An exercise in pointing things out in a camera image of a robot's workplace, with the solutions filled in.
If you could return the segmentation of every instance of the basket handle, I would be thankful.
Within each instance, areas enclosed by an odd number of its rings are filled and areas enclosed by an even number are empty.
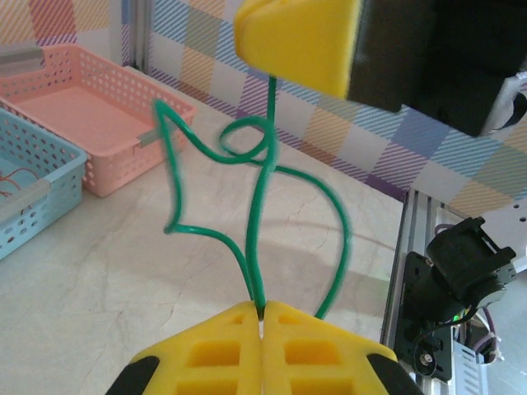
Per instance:
[[[27,60],[44,59],[44,50],[40,47],[17,49],[0,53],[0,66],[9,63],[25,62]]]
[[[170,132],[173,132],[174,130],[176,130],[176,126],[174,124],[171,124]],[[157,132],[157,129],[153,128],[149,130],[148,132],[145,132],[138,136],[138,140],[139,140],[138,146],[140,148],[144,148],[145,146],[149,146],[150,144],[152,144],[153,142],[156,142],[159,139],[160,139],[160,136],[159,136],[159,133]]]
[[[0,53],[0,77],[33,72],[43,67],[44,50],[39,47]]]
[[[37,179],[29,187],[22,189],[0,202],[0,223],[20,213],[26,207],[39,201],[51,190],[51,183],[47,179]]]

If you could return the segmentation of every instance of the yellow foam block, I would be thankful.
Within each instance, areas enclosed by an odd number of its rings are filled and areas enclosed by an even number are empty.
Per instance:
[[[396,361],[379,343],[278,303],[263,319],[263,392],[273,395],[388,395],[369,354]]]
[[[275,77],[345,99],[360,0],[245,0],[234,20],[236,53]]]
[[[142,395],[255,395],[261,392],[261,345],[254,303],[238,304],[147,348],[159,365]]]

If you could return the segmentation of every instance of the red wire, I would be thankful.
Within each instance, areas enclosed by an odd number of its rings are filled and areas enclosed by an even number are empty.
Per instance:
[[[20,191],[21,190],[20,185],[18,185],[15,181],[10,179],[10,177],[12,177],[14,174],[16,174],[16,173],[18,173],[19,171],[22,171],[22,170],[29,171],[30,173],[32,173],[35,176],[36,179],[39,179],[39,176],[33,170],[27,169],[26,167],[21,167],[20,169],[16,169],[16,170],[12,171],[11,173],[6,175],[5,177],[2,176],[2,171],[0,171],[0,183],[2,181],[6,181],[6,182],[8,182],[10,184],[13,184],[15,186],[15,188]],[[6,198],[8,196],[11,196],[12,193],[8,192],[8,191],[0,191],[0,195],[3,195]]]

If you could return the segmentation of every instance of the cable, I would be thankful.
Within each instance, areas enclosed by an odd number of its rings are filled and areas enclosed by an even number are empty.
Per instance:
[[[419,347],[419,344],[421,344],[421,342],[423,340],[425,340],[428,336],[430,336],[432,333],[434,333],[435,331],[438,331],[439,329],[442,329],[442,328],[450,328],[450,327],[453,327],[454,325],[459,325],[459,324],[463,324],[463,323],[467,323],[468,321],[470,321],[472,319],[472,317],[474,315],[476,315],[476,313],[478,312],[478,308],[477,307],[472,307],[470,306],[470,309],[468,311],[468,313],[456,320],[456,321],[451,321],[449,323],[442,323],[440,325],[436,325],[435,327],[432,327],[430,329],[427,329],[425,332],[421,333],[419,336],[417,336],[415,338],[415,340],[413,341],[413,358],[412,358],[412,369],[413,371],[416,373],[416,374],[420,374],[422,376],[432,376],[436,370],[436,367],[434,366],[434,369],[432,370],[431,373],[428,373],[428,374],[423,374],[418,368],[417,368],[417,349]]]
[[[344,208],[345,206],[343,202],[341,202],[341,200],[338,198],[338,195],[323,180],[317,179],[316,177],[300,170],[277,165],[278,143],[274,130],[276,87],[276,78],[270,77],[268,85],[267,118],[246,117],[237,119],[236,121],[228,124],[220,132],[218,138],[219,146],[226,155],[219,154],[203,144],[203,142],[194,134],[189,125],[187,125],[186,122],[169,105],[161,100],[154,101],[154,119],[156,121],[156,128],[161,135],[161,141],[163,142],[166,149],[167,162],[170,169],[172,188],[175,196],[174,211],[168,225],[165,227],[165,232],[167,234],[180,232],[193,235],[205,235],[224,243],[235,255],[247,286],[249,296],[254,301],[259,318],[262,319],[264,316],[266,297],[258,262],[258,236],[267,187],[274,172],[287,174],[312,183],[314,186],[320,189],[334,205],[343,227],[341,257],[329,290],[315,313],[315,317],[324,318],[329,308],[335,301],[338,292],[340,291],[344,275],[347,270],[349,257],[351,255],[351,222],[348,218],[348,213]],[[260,172],[256,179],[256,185],[251,198],[249,219],[247,221],[247,230],[245,235],[245,256],[241,252],[240,248],[236,245],[234,240],[223,233],[200,226],[180,224],[180,219],[184,211],[184,184],[180,176],[177,156],[172,145],[172,139],[170,136],[171,130],[168,128],[166,119],[169,119],[171,122],[173,122],[189,139],[189,141],[209,159],[224,165],[251,164],[260,167]],[[248,150],[247,152],[235,151],[229,146],[226,139],[236,130],[248,126],[260,129],[263,132],[262,140],[254,148]],[[266,151],[265,157],[261,160],[256,160],[255,157],[264,151]]]
[[[483,336],[481,339],[479,339],[476,342],[476,344],[473,345],[472,349],[476,352],[480,352],[481,348],[485,345],[485,343],[495,338],[496,338],[496,335],[492,332],[489,332],[485,336]]]
[[[494,325],[494,320],[492,319],[491,312],[489,311],[488,307],[483,308],[483,313],[485,314],[485,317],[487,318],[488,323],[488,329],[490,332],[494,333],[495,337],[491,341],[491,352],[489,353],[489,360],[488,363],[494,362],[496,359],[496,353],[497,353],[497,333],[496,333],[496,326]]]

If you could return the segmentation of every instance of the plaid wallpaper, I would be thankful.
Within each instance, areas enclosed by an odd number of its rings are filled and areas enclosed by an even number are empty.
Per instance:
[[[77,43],[127,63],[128,1],[0,0],[0,52]]]
[[[234,52],[242,0],[152,3],[152,76],[233,117],[265,114],[267,76]],[[128,0],[0,0],[0,51],[77,42],[127,64],[129,19]],[[288,81],[278,88],[283,142],[395,198],[416,188],[469,215],[527,198],[527,118],[472,139],[412,109],[390,114]]]

